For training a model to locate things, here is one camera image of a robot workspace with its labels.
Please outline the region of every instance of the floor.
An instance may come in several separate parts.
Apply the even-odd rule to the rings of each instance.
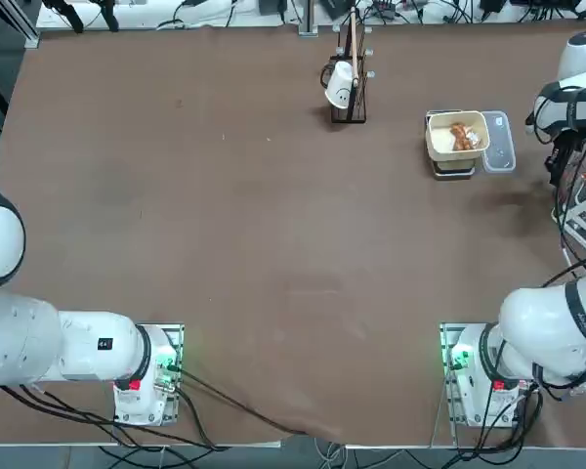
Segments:
[[[199,450],[192,448],[176,448],[186,457],[196,457],[200,455]],[[124,455],[128,450],[110,450],[115,454]],[[391,450],[363,450],[356,451],[358,467],[366,467],[377,461],[393,454]],[[444,449],[415,449],[412,453],[422,463],[428,465],[431,469],[440,469],[453,454]],[[113,464],[114,459],[104,455],[96,447],[20,447],[20,448],[0,448],[0,468],[9,467],[10,469],[27,468],[30,466],[30,460],[35,458],[38,467],[46,469],[105,469]],[[153,465],[156,467],[159,463],[159,453],[139,453],[131,457],[131,461],[143,465]],[[164,464],[175,464],[178,459],[170,454],[164,456]],[[332,467],[339,467],[340,462]],[[223,469],[234,467],[238,469],[268,469],[278,467],[280,469],[317,469],[322,461],[318,457],[314,445],[310,439],[294,438],[287,441],[282,448],[233,448],[221,454],[211,454],[199,463],[196,463],[199,469]],[[118,469],[131,467],[126,463],[114,466]],[[356,468],[354,453],[349,452],[347,467]],[[419,466],[406,453],[402,453],[387,464],[381,466],[383,469],[416,469]],[[487,465],[481,461],[462,462],[454,466],[455,468],[482,469]],[[582,451],[565,451],[565,450],[541,450],[527,449],[521,456],[509,464],[507,467],[512,469],[565,469],[568,467],[583,467],[586,469],[586,450]]]
[[[40,0],[33,0],[29,5],[23,5],[24,10],[32,19],[36,18]],[[0,90],[9,98],[15,86],[18,71],[23,56],[23,39],[8,26],[0,22]],[[177,448],[179,452],[188,457],[195,457],[200,452],[193,448]],[[125,454],[126,450],[111,449],[116,454]],[[391,450],[357,450],[357,463],[360,467],[373,464],[392,454]],[[451,457],[451,453],[442,449],[417,449],[413,453],[422,462],[432,468],[440,468]],[[354,454],[350,451],[348,467],[356,467]],[[87,469],[106,468],[113,463],[113,459],[104,455],[96,447],[0,447],[0,468],[12,469],[29,467],[29,461],[36,458],[38,467],[48,469]],[[159,463],[158,453],[139,453],[131,458],[132,461],[141,464]],[[164,463],[177,462],[167,454]],[[234,448],[222,454],[214,454],[199,463],[200,468],[224,468],[224,467],[252,467],[255,469],[279,467],[287,468],[318,468],[321,460],[316,454],[311,439],[292,438],[287,440],[282,448]],[[481,461],[469,463],[473,469],[484,466]],[[456,467],[465,467],[466,464],[458,464]],[[566,467],[586,468],[586,450],[525,450],[523,454],[508,467],[521,469],[563,469]],[[118,468],[130,467],[122,463]],[[419,467],[407,454],[403,453],[384,468],[416,468]]]

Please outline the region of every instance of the brown table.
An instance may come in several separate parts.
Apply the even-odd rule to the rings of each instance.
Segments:
[[[0,149],[0,190],[29,241],[10,288],[184,322],[190,369],[272,418],[343,443],[426,446],[440,322],[495,320],[513,288],[563,266],[549,149],[523,120],[580,27],[376,29],[369,120],[351,127],[326,120],[328,31],[44,35]],[[432,179],[423,117],[449,107],[508,113],[512,176]],[[108,384],[52,388],[112,408]],[[283,436],[195,397],[218,442]],[[451,445],[441,410],[435,445]],[[195,438],[181,420],[171,431]],[[0,443],[103,436],[0,393]],[[548,401],[530,443],[586,447],[586,398]]]

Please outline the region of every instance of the white mug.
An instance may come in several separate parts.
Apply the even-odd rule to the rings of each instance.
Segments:
[[[345,61],[337,62],[325,88],[325,97],[330,104],[339,109],[347,109],[353,81],[352,64]]]

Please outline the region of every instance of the cable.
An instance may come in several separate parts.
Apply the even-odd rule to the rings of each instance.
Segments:
[[[174,456],[176,456],[177,458],[179,458],[183,462],[179,462],[176,464],[163,464],[162,466],[159,466],[159,465],[154,466],[154,465],[148,465],[148,464],[140,464],[139,462],[133,462],[133,461],[128,460],[128,458],[130,456],[132,456],[133,454],[136,454],[137,452],[144,450],[143,448],[136,448],[135,450],[130,451],[123,456],[120,456],[118,454],[113,454],[112,452],[106,450],[104,447],[98,447],[98,448],[100,449],[101,452],[103,452],[107,456],[110,456],[113,459],[116,459],[118,461],[118,463],[125,462],[126,464],[129,464],[133,467],[141,467],[143,469],[174,469],[176,467],[183,467],[183,466],[187,466],[187,465],[189,467],[191,467],[191,466],[195,467],[195,465],[193,463],[195,463],[195,462],[199,461],[200,459],[208,456],[209,454],[212,454],[213,452],[215,452],[212,449],[209,449],[208,451],[206,451],[203,454],[200,454],[197,457],[194,457],[192,459],[187,459],[186,457],[182,456],[177,451],[175,451],[169,447],[165,447],[166,452],[173,454]],[[157,448],[156,451],[151,451],[151,452],[160,452],[160,451],[162,451],[162,448]]]
[[[63,18],[63,15],[61,15],[61,14],[60,14],[60,13],[57,11],[57,9],[55,9],[55,8],[51,8],[50,10],[52,11],[52,13],[54,13],[55,15],[57,15],[57,16],[59,17],[59,19],[60,19],[62,22],[64,22],[64,23],[65,23],[65,25],[66,25],[66,26],[67,26],[69,29],[73,29],[73,26],[72,26],[71,24],[69,24],[67,21],[65,21],[65,18]],[[98,11],[98,14],[97,14],[97,15],[95,15],[95,16],[94,16],[94,18],[93,18],[91,21],[89,21],[89,22],[87,23],[87,25],[85,25],[85,26],[83,27],[83,31],[84,31],[85,29],[87,29],[89,26],[91,26],[91,25],[92,25],[92,24],[93,24],[93,23],[94,23],[94,22],[95,22],[95,21],[96,21],[96,20],[97,20],[97,19],[100,17],[100,15],[101,15],[101,14],[102,14],[102,10],[99,10],[99,11]]]
[[[141,445],[139,445],[123,428],[118,428],[119,431],[121,431],[123,433],[123,435],[128,439],[128,441],[132,444],[132,446],[125,444],[123,441],[121,441],[117,436],[113,435],[112,432],[108,431],[103,425],[101,424],[96,424],[92,418],[95,419],[103,419],[102,417],[100,417],[99,415],[96,415],[93,412],[85,412],[85,411],[81,411],[81,410],[77,410],[76,408],[74,408],[73,406],[65,403],[64,401],[62,401],[61,399],[59,399],[57,396],[55,396],[52,393],[49,393],[47,391],[41,391],[39,388],[37,388],[42,394],[44,394],[45,396],[48,396],[50,399],[52,399],[53,401],[59,403],[59,405],[54,405],[52,403],[49,403],[47,401],[44,401],[43,399],[35,396],[33,393],[30,392],[30,390],[28,388],[26,388],[23,385],[20,385],[20,389],[23,390],[23,392],[29,396],[31,399],[33,399],[34,401],[36,401],[37,403],[44,405],[45,407],[49,407],[49,408],[55,408],[57,410],[63,410],[63,411],[70,411],[72,413],[76,413],[77,415],[82,416],[83,418],[85,418],[86,420],[92,422],[96,427],[98,427],[100,430],[102,430],[103,432],[105,432],[107,435],[110,436],[110,438],[112,440],[114,440],[115,442],[119,443],[121,446],[124,447],[129,447],[129,448],[142,448]]]
[[[467,2],[469,0],[465,0],[465,8],[467,8]],[[460,6],[460,0],[453,0],[454,5]],[[454,9],[453,11],[453,15],[451,15],[451,19],[447,20],[447,22],[449,23],[458,23],[460,22],[460,20],[462,20],[463,18],[465,19],[465,22],[467,21],[467,12],[462,12],[460,16],[458,16],[458,9]]]
[[[586,159],[586,147],[584,148],[584,151],[582,151],[582,154],[579,158],[579,161],[576,165],[575,168],[575,173],[572,179],[572,182],[570,184],[570,186],[566,189],[566,198],[565,198],[565,202],[562,204],[562,207],[564,208],[563,211],[564,213],[561,216],[560,213],[560,207],[561,207],[561,200],[560,200],[560,187],[565,179],[565,171],[566,168],[568,167],[568,165],[570,164],[570,159],[572,157],[572,154],[574,152],[574,148],[576,147],[576,142],[573,141],[572,142],[572,147],[569,146],[567,147],[565,150],[566,151],[571,151],[571,154],[566,156],[566,161],[565,161],[565,167],[562,170],[562,174],[560,177],[560,180],[558,181],[558,183],[556,184],[556,189],[554,190],[554,218],[556,219],[556,225],[558,227],[558,231],[560,233],[560,247],[561,250],[563,252],[563,255],[565,257],[566,263],[568,266],[571,265],[570,259],[568,258],[568,254],[567,251],[570,251],[570,253],[573,255],[573,257],[575,258],[576,261],[579,261],[580,258],[577,255],[577,253],[575,252],[575,250],[573,249],[573,247],[570,245],[570,243],[568,242],[568,239],[566,238],[566,234],[565,234],[565,225],[566,225],[566,216],[568,214],[568,208],[570,206],[570,200],[572,198],[573,195],[573,191],[574,191],[574,187],[575,187],[575,183],[577,181],[577,177],[579,175],[579,170],[582,167],[582,164],[584,162],[584,160]],[[571,274],[577,278],[577,275],[575,274],[575,272],[571,272]]]
[[[531,12],[532,6],[533,6],[533,0],[529,0],[529,3],[527,4],[527,10],[525,11],[525,14],[517,22],[523,22],[523,20],[525,18],[527,18],[527,15],[529,15],[529,12]]]
[[[423,24],[423,9],[419,10],[419,7],[417,7],[415,0],[410,0],[410,3],[412,3],[414,11],[417,12],[417,19],[419,20],[419,24]]]
[[[527,392],[525,393],[525,404],[523,406],[523,416],[522,416],[523,432],[521,433],[519,439],[517,440],[517,443],[519,444],[518,447],[517,447],[517,452],[515,454],[513,454],[509,459],[507,459],[505,461],[491,461],[489,459],[485,459],[485,458],[479,456],[479,458],[482,461],[484,461],[484,462],[486,462],[488,464],[491,464],[493,466],[503,466],[503,465],[506,465],[506,464],[510,464],[511,462],[513,462],[515,459],[517,459],[519,457],[519,454],[521,454],[521,451],[523,449],[523,445],[525,443],[525,436],[530,432],[530,430],[532,429],[534,423],[536,423],[536,420],[540,416],[540,412],[541,412],[542,407],[543,407],[543,402],[544,402],[543,401],[543,396],[542,396],[542,394],[538,393],[538,401],[537,401],[537,404],[536,404],[536,409],[532,413],[532,415],[531,415],[531,417],[529,419],[529,423],[526,423],[527,422],[526,415],[527,415],[528,401],[529,401],[529,398],[533,395],[534,392],[536,392],[537,389],[538,389],[538,385],[532,384],[529,387],[529,389],[527,390]],[[491,426],[488,429],[488,432],[486,434],[486,437],[490,433],[490,430],[492,429],[492,427],[493,426]],[[513,435],[511,436],[511,439],[510,439],[511,442],[513,441],[513,439],[514,439],[514,437],[516,435],[517,428],[518,427],[515,427],[515,429],[513,430]]]
[[[531,386],[530,386],[530,387],[527,389],[527,391],[525,392],[525,394],[523,394],[522,396],[519,396],[519,397],[517,397],[517,398],[516,398],[516,399],[514,399],[512,402],[510,402],[509,404],[507,404],[507,405],[506,405],[506,406],[505,406],[505,407],[504,407],[504,408],[503,408],[503,409],[502,409],[502,410],[501,410],[501,411],[500,411],[500,412],[497,414],[497,416],[495,417],[495,419],[492,421],[492,424],[491,424],[491,425],[488,427],[488,430],[486,431],[486,434],[484,435],[484,438],[483,438],[483,443],[485,444],[485,443],[486,443],[486,441],[488,440],[488,436],[490,435],[490,432],[491,432],[491,431],[492,431],[492,429],[494,428],[495,424],[496,424],[496,423],[499,421],[499,418],[501,418],[501,416],[502,416],[504,413],[506,413],[506,411],[507,411],[507,410],[508,410],[508,409],[509,409],[509,408],[510,408],[512,405],[515,405],[515,404],[519,403],[520,401],[522,401],[522,400],[525,400],[525,407],[524,407],[523,409],[524,409],[524,410],[526,410],[526,406],[527,406],[527,403],[528,403],[528,401],[529,401],[529,398],[531,398],[532,394],[534,394],[534,393],[538,393],[538,392],[539,392],[539,390],[538,390],[538,384],[532,384],[532,385],[531,385]],[[512,440],[514,439],[514,437],[515,437],[515,436],[516,436],[516,434],[517,434],[517,429],[518,429],[518,428],[519,428],[519,427],[515,427],[515,428],[513,429],[513,433],[512,433],[512,435],[511,435],[511,438],[510,438],[510,440],[509,440],[509,441],[512,441]],[[527,431],[528,431],[530,428],[531,428],[531,427],[529,427],[529,426],[525,426],[525,430],[527,430]]]
[[[357,0],[356,4],[354,5],[354,8],[356,9],[356,17],[360,18],[359,13],[358,13],[358,4],[361,2],[362,0]],[[347,20],[349,20],[351,17],[350,12],[347,12],[345,14],[345,17],[343,18],[343,20],[341,21],[341,24],[339,26],[339,32],[337,34],[337,44],[341,44],[341,27],[343,26],[343,24],[345,24],[347,22]]]
[[[323,451],[321,451],[321,449],[319,448],[319,440],[317,438],[313,438],[313,444],[314,444],[314,450],[319,455],[321,460],[323,460],[325,462],[333,462],[338,458],[338,456],[339,456],[338,452],[341,449],[341,448],[339,448],[339,445],[336,445],[334,443],[329,443],[325,454],[323,454]],[[332,450],[332,446],[336,446],[337,448],[335,449],[335,451],[333,453],[330,453],[330,451]]]
[[[560,88],[559,90],[557,90],[556,93],[560,93],[562,91],[567,91],[567,90],[578,90],[580,88],[581,88],[580,86],[572,86],[572,85],[563,86],[562,88]],[[542,145],[549,145],[549,144],[551,144],[554,141],[553,137],[550,138],[549,140],[543,140],[540,137],[540,135],[538,134],[538,131],[539,130],[543,130],[540,127],[538,127],[538,117],[540,116],[540,112],[543,110],[543,107],[547,103],[549,103],[550,101],[552,101],[552,98],[545,97],[545,99],[543,100],[543,102],[540,105],[538,105],[538,108],[536,109],[536,112],[534,113],[534,135],[536,136],[536,140],[540,144],[542,144]]]
[[[506,346],[506,341],[502,341],[501,345],[499,346],[499,350],[497,352],[497,358],[495,360],[495,366],[494,366],[495,370],[499,367],[505,346]],[[493,420],[492,425],[488,428],[488,431],[484,435],[484,429],[486,426],[486,419],[488,417],[488,412],[490,410],[490,402],[491,402],[491,398],[492,398],[493,386],[494,386],[494,383],[491,380],[490,388],[488,390],[488,398],[486,400],[486,407],[485,407],[485,411],[484,411],[484,415],[483,415],[482,423],[481,423],[480,437],[478,438],[478,442],[477,442],[476,446],[471,450],[463,450],[462,448],[457,448],[458,453],[455,456],[453,456],[451,459],[449,459],[449,461],[447,461],[442,466],[443,469],[448,469],[449,467],[453,466],[454,464],[456,464],[459,461],[471,461],[475,458],[479,458],[479,459],[483,460],[484,462],[487,462],[492,465],[504,465],[504,464],[508,464],[508,463],[512,462],[517,457],[519,457],[519,453],[523,449],[524,438],[527,435],[527,433],[531,430],[531,428],[533,427],[533,424],[535,423],[536,419],[538,418],[538,415],[540,414],[540,408],[542,408],[542,404],[539,406],[537,411],[535,411],[534,414],[532,414],[532,418],[530,418],[529,425],[525,424],[525,419],[524,419],[525,414],[523,415],[523,431],[517,439],[515,439],[515,437],[517,436],[517,431],[518,431],[517,427],[516,427],[513,430],[511,437],[508,440],[506,440],[505,442],[502,442],[501,444],[497,445],[494,448],[484,448],[488,434],[490,433],[490,431],[494,427],[494,424],[498,421],[498,419],[503,414],[503,411],[502,411],[497,415],[497,417]],[[505,451],[512,449],[512,448],[517,448],[517,452],[510,459],[508,459],[506,461],[501,461],[501,462],[490,461],[490,460],[482,457],[483,454],[496,454],[496,453],[500,453],[500,452],[505,452]]]
[[[168,24],[176,24],[177,22],[181,23],[182,25],[185,24],[184,21],[182,20],[178,20],[177,15],[178,12],[180,11],[181,8],[183,8],[184,6],[188,5],[187,0],[181,2],[177,7],[176,10],[174,10],[174,15],[172,15],[172,19],[168,20],[168,21],[164,21],[164,22],[160,22],[158,24],[158,26],[156,27],[156,29],[161,28],[162,26],[166,26]]]
[[[224,448],[218,449],[217,445],[215,445],[206,435],[206,431],[204,430],[204,426],[202,425],[202,422],[199,418],[199,414],[197,413],[197,408],[195,407],[195,404],[193,403],[191,398],[188,396],[188,394],[185,391],[183,391],[182,389],[179,389],[178,395],[183,399],[183,401],[185,401],[188,408],[190,409],[191,414],[193,415],[193,420],[195,421],[195,426],[197,427],[197,432],[199,433],[199,436],[202,439],[202,442],[204,442],[206,445],[208,445],[212,450],[215,450],[215,451],[225,450]]]
[[[449,5],[450,7],[454,8],[456,11],[460,12],[462,14],[462,16],[458,19],[459,21],[462,17],[465,17],[466,22],[473,22],[473,21],[469,20],[469,15],[467,15],[467,12],[465,12],[464,9],[460,5],[456,5],[455,3],[451,3],[446,0],[435,0],[435,2],[437,2],[437,1],[444,3],[445,5]]]
[[[284,426],[282,424],[279,424],[279,423],[275,422],[274,420],[271,420],[268,417],[265,417],[265,415],[263,415],[262,413],[254,410],[249,405],[242,404],[239,401],[237,401],[236,399],[231,398],[227,394],[223,393],[222,391],[220,391],[219,389],[215,388],[214,386],[211,386],[207,382],[205,382],[202,379],[198,378],[194,374],[189,373],[188,371],[185,371],[185,370],[183,370],[183,369],[181,369],[181,368],[179,368],[177,366],[174,366],[174,365],[167,366],[167,369],[169,369],[170,371],[180,372],[182,375],[184,375],[187,378],[195,381],[196,383],[198,383],[199,385],[201,385],[204,388],[208,389],[209,391],[215,393],[217,396],[219,396],[220,398],[224,399],[225,401],[228,401],[230,404],[232,404],[232,405],[234,405],[234,406],[236,406],[236,407],[238,407],[238,408],[246,411],[247,413],[255,416],[259,420],[267,423],[268,425],[271,425],[273,428],[276,428],[277,430],[280,430],[281,432],[290,433],[291,435],[307,435],[306,432],[303,432],[303,431],[300,431],[300,430],[295,430],[295,429],[292,429],[292,428],[288,428],[288,427],[286,427],[286,426]]]
[[[424,464],[418,458],[416,458],[415,455],[412,454],[412,452],[410,452],[410,449],[406,449],[405,452],[406,452],[406,454],[408,454],[414,460],[414,462],[416,462],[421,467],[423,467],[423,469],[433,469],[432,467],[428,466],[427,464]]]
[[[558,229],[560,231],[561,247],[563,249],[563,253],[565,253],[565,247],[566,247],[570,251],[570,253],[573,255],[573,257],[575,258],[576,261],[579,261],[580,258],[577,255],[577,253],[575,252],[575,250],[572,248],[572,246],[568,243],[568,240],[565,235],[565,226],[566,226],[566,216],[568,215],[570,201],[571,201],[571,198],[573,197],[573,191],[575,189],[575,183],[577,182],[579,172],[582,168],[582,165],[584,164],[585,159],[586,159],[586,143],[585,143],[584,149],[582,151],[582,154],[580,155],[579,160],[577,161],[577,165],[575,167],[575,172],[573,174],[573,178],[571,180],[570,186],[566,190],[566,198],[565,198],[565,203],[563,204],[562,219],[560,217],[560,184],[562,183],[563,177],[561,177],[561,180],[559,181],[558,185],[556,186],[556,190],[554,192],[554,197],[555,197],[554,213],[556,216],[556,222],[558,223]],[[570,162],[570,157],[566,161],[565,168],[563,169],[563,175],[565,173],[566,168],[569,165],[569,162]]]
[[[551,399],[553,399],[554,401],[556,401],[557,403],[561,403],[563,401],[563,398],[560,398],[558,396],[556,396],[552,390],[549,388],[549,386],[543,386],[543,388],[545,389],[545,391],[547,391],[547,394],[549,395],[549,397]]]
[[[302,18],[300,17],[300,13],[297,11],[297,5],[295,5],[295,0],[291,0],[291,5],[293,5],[293,11],[295,12],[297,21],[299,21],[300,24],[302,24]]]
[[[186,438],[182,438],[182,437],[178,437],[176,435],[170,435],[167,433],[163,433],[163,432],[158,432],[156,430],[152,430],[148,427],[144,427],[144,426],[140,426],[140,425],[132,425],[129,423],[124,423],[124,422],[116,422],[113,420],[108,420],[105,419],[103,417],[100,417],[99,415],[94,414],[93,412],[86,412],[88,415],[91,414],[96,415],[94,418],[97,418],[99,421],[98,422],[92,422],[91,420],[87,420],[85,418],[77,418],[74,417],[73,415],[69,415],[69,414],[65,414],[65,413],[61,413],[61,412],[57,412],[55,410],[51,410],[49,408],[46,408],[44,406],[41,405],[36,405],[30,401],[28,401],[26,398],[20,396],[18,393],[16,393],[15,391],[13,391],[11,388],[7,387],[7,386],[0,386],[0,389],[2,391],[4,391],[5,393],[7,393],[9,396],[11,396],[13,399],[15,399],[16,401],[19,401],[20,403],[24,404],[25,406],[32,408],[34,410],[38,410],[42,413],[47,413],[49,415],[53,415],[55,417],[58,418],[62,418],[64,420],[69,420],[72,422],[77,422],[77,423],[84,423],[84,424],[88,424],[88,425],[94,425],[94,426],[98,426],[98,425],[111,425],[115,428],[132,428],[134,430],[143,432],[143,433],[148,433],[151,435],[155,435],[157,437],[163,437],[163,438],[168,438],[170,440],[175,440],[177,442],[181,442],[181,443],[187,443],[190,445],[195,445],[197,447],[200,448],[204,448],[204,449],[210,449],[208,446],[203,445],[201,443],[198,442],[194,442],[192,440],[186,439]]]
[[[400,449],[399,451],[395,451],[393,454],[389,454],[387,457],[379,460],[378,462],[374,462],[372,464],[367,464],[366,466],[361,466],[360,469],[375,469],[376,467],[380,467],[383,464],[386,464],[387,462],[389,462],[390,460],[398,457],[404,451],[405,451],[405,449]]]
[[[131,462],[128,461],[128,458],[139,451],[140,450],[138,448],[133,449],[132,451],[126,453],[126,455],[124,455],[123,457],[118,457],[115,462],[113,462],[110,466],[108,466],[108,469],[113,469],[113,468],[117,467],[119,464],[121,464],[122,462],[127,462],[130,464]]]
[[[371,6],[375,8],[376,12],[378,12],[378,17],[380,17],[380,20],[382,20],[382,23],[384,24],[384,26],[387,25],[387,21],[384,19],[384,17],[382,16],[382,12],[380,11],[380,9],[378,8],[378,5],[372,0],[371,2]]]
[[[549,9],[547,8],[542,8],[540,10],[540,15],[538,16],[538,20],[532,20],[534,22],[536,21],[543,21],[543,20],[547,20],[547,13],[549,12]]]
[[[230,22],[232,21],[232,14],[234,13],[234,7],[236,7],[236,0],[231,0],[231,2],[230,2],[230,14],[228,16],[228,21],[226,21],[226,27],[230,26]]]
[[[575,264],[573,264],[570,267],[567,267],[566,269],[564,269],[563,271],[555,274],[553,277],[551,277],[550,279],[548,279],[545,283],[543,283],[541,286],[544,288],[546,286],[551,285],[554,281],[558,280],[561,277],[564,277],[566,274],[568,274],[569,272],[574,271],[575,269],[578,269],[580,267],[584,267],[586,265],[586,258],[582,259],[581,261],[576,262]]]
[[[405,23],[407,23],[407,24],[412,24],[412,22],[410,22],[410,21],[408,20],[408,18],[407,18],[407,17],[405,17],[404,15],[402,15],[400,12],[395,12],[395,15],[396,15],[397,17],[400,17],[400,18],[401,18],[401,19],[402,19],[402,20],[403,20]]]

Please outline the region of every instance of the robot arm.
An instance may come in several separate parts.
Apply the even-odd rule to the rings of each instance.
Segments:
[[[543,87],[525,125],[551,140],[565,130],[586,131],[586,31],[566,43],[558,81]]]
[[[586,277],[512,292],[498,328],[509,377],[564,385],[584,375],[586,389]]]
[[[0,194],[0,286],[19,269],[25,230]],[[179,353],[161,327],[109,312],[57,311],[0,289],[0,386],[40,381],[112,381],[115,415],[135,425],[170,423],[168,396]]]

